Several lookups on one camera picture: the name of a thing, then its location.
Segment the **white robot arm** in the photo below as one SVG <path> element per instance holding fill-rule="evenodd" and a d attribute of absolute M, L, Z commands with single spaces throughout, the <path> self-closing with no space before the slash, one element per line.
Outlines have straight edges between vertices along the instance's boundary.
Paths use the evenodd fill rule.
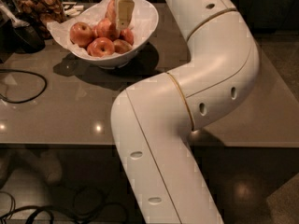
<path fill-rule="evenodd" d="M 191 58 L 119 94 L 114 142 L 146 224 L 223 224 L 187 137 L 247 98 L 257 45 L 230 0 L 165 1 Z"/>

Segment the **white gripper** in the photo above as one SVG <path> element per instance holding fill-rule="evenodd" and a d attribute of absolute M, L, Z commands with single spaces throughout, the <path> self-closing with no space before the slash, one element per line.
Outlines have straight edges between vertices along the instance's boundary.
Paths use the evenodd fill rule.
<path fill-rule="evenodd" d="M 119 30 L 123 30 L 130 25 L 135 3 L 133 0 L 111 0 L 116 4 L 116 25 Z"/>

